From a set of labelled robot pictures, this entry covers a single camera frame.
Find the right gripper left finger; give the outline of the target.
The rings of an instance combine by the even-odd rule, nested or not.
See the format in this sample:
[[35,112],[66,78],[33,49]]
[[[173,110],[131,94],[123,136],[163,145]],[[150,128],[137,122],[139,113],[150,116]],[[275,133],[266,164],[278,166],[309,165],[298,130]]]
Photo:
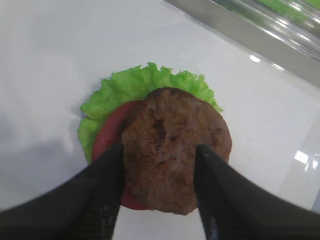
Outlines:
[[2,240],[111,240],[124,191],[115,144],[61,186],[0,213]]

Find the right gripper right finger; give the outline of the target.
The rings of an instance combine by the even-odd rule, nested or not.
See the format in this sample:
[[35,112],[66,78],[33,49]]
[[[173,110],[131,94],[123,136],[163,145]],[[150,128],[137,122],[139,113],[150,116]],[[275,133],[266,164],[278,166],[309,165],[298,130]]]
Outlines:
[[200,144],[195,194],[207,240],[318,240],[320,215],[257,186]]

